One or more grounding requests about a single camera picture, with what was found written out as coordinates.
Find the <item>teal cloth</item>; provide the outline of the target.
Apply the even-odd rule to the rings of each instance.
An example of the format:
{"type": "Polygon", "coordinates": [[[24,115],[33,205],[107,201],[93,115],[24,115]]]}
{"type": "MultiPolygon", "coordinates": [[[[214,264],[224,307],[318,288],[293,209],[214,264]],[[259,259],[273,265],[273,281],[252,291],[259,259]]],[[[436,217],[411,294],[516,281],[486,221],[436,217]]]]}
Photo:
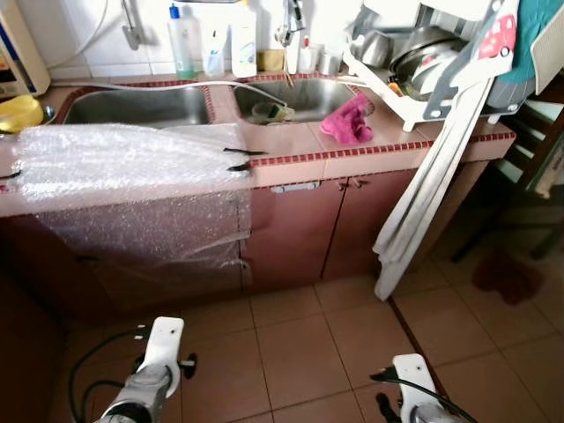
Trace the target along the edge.
{"type": "Polygon", "coordinates": [[[520,0],[518,8],[518,44],[513,57],[512,69],[497,77],[497,82],[520,84],[535,77],[531,53],[531,44],[551,19],[551,16],[563,5],[563,0],[520,0]]]}

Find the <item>clear bubble wrap sheet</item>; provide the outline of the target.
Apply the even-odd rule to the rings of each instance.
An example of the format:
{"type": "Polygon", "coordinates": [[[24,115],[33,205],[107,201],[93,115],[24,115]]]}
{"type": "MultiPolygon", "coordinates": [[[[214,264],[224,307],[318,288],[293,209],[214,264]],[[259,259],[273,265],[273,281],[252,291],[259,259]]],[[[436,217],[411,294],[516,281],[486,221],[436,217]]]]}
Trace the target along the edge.
{"type": "Polygon", "coordinates": [[[217,293],[249,274],[251,159],[234,124],[36,126],[0,167],[0,264],[69,315],[217,293]]]}

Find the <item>white detergent bottle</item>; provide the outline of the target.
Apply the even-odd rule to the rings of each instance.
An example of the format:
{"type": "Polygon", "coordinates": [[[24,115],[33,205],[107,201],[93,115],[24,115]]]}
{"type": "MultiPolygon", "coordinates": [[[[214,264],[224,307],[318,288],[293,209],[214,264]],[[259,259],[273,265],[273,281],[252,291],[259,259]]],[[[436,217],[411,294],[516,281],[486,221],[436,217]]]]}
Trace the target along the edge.
{"type": "Polygon", "coordinates": [[[237,78],[257,73],[257,13],[249,0],[237,0],[230,18],[231,72],[237,78]]]}

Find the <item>white dish rack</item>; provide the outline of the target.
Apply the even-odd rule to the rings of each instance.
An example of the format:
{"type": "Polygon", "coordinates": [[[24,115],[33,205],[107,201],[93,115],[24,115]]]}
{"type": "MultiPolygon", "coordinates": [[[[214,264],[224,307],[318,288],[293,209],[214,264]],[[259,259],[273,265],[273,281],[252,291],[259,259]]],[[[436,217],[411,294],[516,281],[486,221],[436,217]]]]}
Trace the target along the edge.
{"type": "Polygon", "coordinates": [[[477,31],[475,24],[435,11],[420,0],[362,0],[356,17],[343,31],[343,64],[380,100],[402,118],[404,130],[412,130],[422,120],[426,101],[413,100],[390,84],[390,64],[405,48],[416,28],[438,26],[465,41],[477,31]]]}

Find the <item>clear bottle blue cap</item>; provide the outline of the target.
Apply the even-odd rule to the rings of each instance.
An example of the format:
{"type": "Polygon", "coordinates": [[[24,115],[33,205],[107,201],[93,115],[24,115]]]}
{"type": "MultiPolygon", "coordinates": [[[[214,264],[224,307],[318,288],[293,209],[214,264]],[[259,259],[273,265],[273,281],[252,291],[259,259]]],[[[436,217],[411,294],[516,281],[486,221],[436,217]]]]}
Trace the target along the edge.
{"type": "Polygon", "coordinates": [[[189,48],[189,29],[176,4],[168,7],[167,32],[172,49],[174,75],[178,79],[195,79],[197,72],[189,48]]]}

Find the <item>yellow sponge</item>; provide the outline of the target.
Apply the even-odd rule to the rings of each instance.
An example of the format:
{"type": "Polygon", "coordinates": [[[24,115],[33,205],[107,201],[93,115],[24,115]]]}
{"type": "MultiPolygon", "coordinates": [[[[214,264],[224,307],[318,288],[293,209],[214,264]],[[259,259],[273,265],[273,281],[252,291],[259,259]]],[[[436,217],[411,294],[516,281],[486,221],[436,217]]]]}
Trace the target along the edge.
{"type": "Polygon", "coordinates": [[[281,72],[286,68],[286,52],[284,49],[262,49],[256,52],[258,72],[281,72]]]}

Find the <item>grey wall tap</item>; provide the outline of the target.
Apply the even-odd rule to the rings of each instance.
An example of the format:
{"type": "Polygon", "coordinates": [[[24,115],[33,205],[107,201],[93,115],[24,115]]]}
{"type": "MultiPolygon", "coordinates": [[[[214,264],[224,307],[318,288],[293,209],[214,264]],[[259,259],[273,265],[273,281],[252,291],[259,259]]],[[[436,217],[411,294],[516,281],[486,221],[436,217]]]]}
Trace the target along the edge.
{"type": "Polygon", "coordinates": [[[132,51],[137,51],[144,40],[144,26],[141,23],[141,13],[138,9],[138,1],[140,0],[120,0],[123,32],[126,44],[132,51]]]}

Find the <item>pink cloth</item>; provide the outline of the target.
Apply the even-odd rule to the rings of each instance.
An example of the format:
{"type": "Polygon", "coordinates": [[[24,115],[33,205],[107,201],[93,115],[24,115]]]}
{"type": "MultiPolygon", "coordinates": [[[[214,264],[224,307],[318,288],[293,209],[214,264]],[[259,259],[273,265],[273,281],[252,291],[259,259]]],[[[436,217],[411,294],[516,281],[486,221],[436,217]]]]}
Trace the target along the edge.
{"type": "Polygon", "coordinates": [[[335,138],[340,145],[361,145],[372,141],[374,133],[366,122],[369,106],[366,96],[354,96],[322,120],[321,132],[335,138]]]}

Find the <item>clear plastic cup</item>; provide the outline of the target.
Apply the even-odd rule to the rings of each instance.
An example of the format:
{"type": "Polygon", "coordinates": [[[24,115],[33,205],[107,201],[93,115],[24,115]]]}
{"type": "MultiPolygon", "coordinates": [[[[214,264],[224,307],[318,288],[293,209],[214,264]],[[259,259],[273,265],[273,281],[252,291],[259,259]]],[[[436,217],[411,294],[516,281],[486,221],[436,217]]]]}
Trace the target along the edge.
{"type": "Polygon", "coordinates": [[[203,72],[206,77],[217,78],[226,73],[226,26],[202,29],[201,48],[203,72]]]}

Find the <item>chrome faucet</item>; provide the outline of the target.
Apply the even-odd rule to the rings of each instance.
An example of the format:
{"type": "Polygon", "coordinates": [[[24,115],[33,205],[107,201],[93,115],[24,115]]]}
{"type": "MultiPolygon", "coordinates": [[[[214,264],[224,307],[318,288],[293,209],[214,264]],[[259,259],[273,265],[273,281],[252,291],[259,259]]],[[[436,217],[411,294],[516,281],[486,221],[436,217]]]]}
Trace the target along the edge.
{"type": "Polygon", "coordinates": [[[274,40],[282,48],[287,48],[300,38],[300,33],[305,29],[305,0],[282,0],[282,15],[278,27],[274,29],[274,40]]]}

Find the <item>steel sink basin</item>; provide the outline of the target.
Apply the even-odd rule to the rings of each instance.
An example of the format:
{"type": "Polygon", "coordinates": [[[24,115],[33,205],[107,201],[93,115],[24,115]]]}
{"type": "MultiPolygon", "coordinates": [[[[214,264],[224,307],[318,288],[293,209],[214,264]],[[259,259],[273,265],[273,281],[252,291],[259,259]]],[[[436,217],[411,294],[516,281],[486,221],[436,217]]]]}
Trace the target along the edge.
{"type": "Polygon", "coordinates": [[[258,125],[317,123],[341,108],[360,89],[329,79],[294,79],[249,82],[233,89],[243,121],[258,125]]]}
{"type": "Polygon", "coordinates": [[[67,98],[62,108],[65,124],[121,123],[146,128],[173,128],[215,122],[208,88],[84,87],[67,98]]]}

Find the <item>long white folded boards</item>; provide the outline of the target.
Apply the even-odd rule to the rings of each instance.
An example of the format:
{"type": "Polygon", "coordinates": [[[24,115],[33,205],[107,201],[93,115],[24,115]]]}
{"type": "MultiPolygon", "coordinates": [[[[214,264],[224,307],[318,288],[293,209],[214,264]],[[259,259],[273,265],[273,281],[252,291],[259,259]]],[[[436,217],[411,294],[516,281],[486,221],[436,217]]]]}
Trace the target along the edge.
{"type": "Polygon", "coordinates": [[[456,94],[439,137],[379,231],[372,250],[380,262],[374,289],[380,300],[394,293],[434,221],[492,85],[493,78],[484,79],[456,94]]]}

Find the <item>dark wooden shelf unit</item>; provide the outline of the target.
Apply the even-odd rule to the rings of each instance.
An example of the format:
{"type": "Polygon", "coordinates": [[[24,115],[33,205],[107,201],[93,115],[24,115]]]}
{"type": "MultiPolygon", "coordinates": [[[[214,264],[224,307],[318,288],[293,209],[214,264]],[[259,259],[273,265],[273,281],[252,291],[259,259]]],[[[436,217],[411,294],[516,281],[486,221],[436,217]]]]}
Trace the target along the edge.
{"type": "Polygon", "coordinates": [[[493,205],[482,226],[455,251],[450,258],[451,262],[456,263],[463,259],[471,253],[476,243],[483,241],[493,231],[547,229],[547,236],[531,251],[531,257],[535,259],[546,256],[561,242],[563,229],[560,220],[553,223],[503,221],[508,210],[520,205],[563,205],[563,187],[551,175],[553,168],[561,167],[561,133],[564,129],[561,110],[540,112],[533,108],[533,102],[536,100],[563,105],[564,82],[560,79],[554,80],[543,93],[525,101],[518,113],[502,117],[503,123],[515,132],[516,140],[500,164],[510,164],[518,169],[518,177],[511,182],[508,192],[499,203],[493,205]]]}

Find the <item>yellow plastic bowl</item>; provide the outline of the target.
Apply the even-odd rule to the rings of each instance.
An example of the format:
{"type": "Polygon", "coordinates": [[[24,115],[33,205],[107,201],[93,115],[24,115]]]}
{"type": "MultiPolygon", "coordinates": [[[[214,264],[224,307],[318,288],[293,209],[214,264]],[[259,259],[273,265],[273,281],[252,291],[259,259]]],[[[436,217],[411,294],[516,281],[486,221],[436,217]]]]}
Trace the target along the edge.
{"type": "Polygon", "coordinates": [[[20,133],[44,121],[41,103],[32,95],[19,95],[10,100],[0,101],[1,132],[20,133]]]}

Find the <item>grey board red car print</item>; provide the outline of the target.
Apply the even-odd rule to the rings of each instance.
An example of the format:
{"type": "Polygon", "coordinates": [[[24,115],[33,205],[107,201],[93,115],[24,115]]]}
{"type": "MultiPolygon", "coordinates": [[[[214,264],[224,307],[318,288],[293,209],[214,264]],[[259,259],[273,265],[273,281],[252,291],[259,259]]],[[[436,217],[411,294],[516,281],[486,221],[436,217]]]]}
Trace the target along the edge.
{"type": "Polygon", "coordinates": [[[512,69],[518,44],[520,0],[420,0],[435,11],[477,26],[456,59],[442,67],[434,92],[423,110],[424,122],[447,118],[452,102],[472,85],[490,85],[512,69]]]}

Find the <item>brown cabinet door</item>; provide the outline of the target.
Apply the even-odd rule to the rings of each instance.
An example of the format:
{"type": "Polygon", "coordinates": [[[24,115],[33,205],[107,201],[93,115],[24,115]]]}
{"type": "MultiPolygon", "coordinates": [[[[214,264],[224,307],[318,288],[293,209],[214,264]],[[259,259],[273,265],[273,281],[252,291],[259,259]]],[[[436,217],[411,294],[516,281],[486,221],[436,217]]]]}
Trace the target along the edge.
{"type": "Polygon", "coordinates": [[[378,274],[380,265],[372,246],[415,173],[404,169],[338,181],[343,200],[323,265],[323,281],[378,274]]]}
{"type": "Polygon", "coordinates": [[[343,195],[335,180],[251,190],[243,290],[271,293],[318,282],[343,195]]]}

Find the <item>dark red floor rag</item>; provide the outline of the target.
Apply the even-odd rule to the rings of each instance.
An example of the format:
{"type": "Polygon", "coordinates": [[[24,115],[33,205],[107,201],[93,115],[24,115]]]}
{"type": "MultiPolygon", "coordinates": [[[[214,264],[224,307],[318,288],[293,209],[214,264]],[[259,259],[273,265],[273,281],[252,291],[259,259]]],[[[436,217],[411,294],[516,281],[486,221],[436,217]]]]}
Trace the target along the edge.
{"type": "Polygon", "coordinates": [[[477,265],[472,285],[482,291],[495,291],[508,305],[531,300],[545,283],[535,267],[515,259],[505,249],[495,249],[477,265]]]}

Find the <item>beige wooden board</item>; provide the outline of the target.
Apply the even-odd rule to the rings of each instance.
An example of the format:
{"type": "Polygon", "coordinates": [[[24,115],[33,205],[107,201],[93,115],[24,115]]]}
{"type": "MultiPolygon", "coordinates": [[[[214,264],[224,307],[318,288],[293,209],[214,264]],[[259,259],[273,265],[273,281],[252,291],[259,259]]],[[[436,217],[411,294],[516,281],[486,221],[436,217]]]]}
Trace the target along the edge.
{"type": "Polygon", "coordinates": [[[532,41],[531,53],[535,70],[535,94],[540,95],[553,78],[564,68],[564,11],[557,8],[547,21],[536,40],[532,41]]]}

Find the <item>steel pot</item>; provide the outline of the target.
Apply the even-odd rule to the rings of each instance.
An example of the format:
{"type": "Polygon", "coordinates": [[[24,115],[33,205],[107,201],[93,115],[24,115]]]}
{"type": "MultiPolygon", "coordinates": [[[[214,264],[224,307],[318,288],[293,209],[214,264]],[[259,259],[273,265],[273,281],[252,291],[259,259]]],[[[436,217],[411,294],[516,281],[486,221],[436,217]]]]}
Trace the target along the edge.
{"type": "Polygon", "coordinates": [[[391,61],[390,84],[412,100],[428,100],[439,77],[467,43],[438,26],[416,28],[403,51],[391,61]]]}

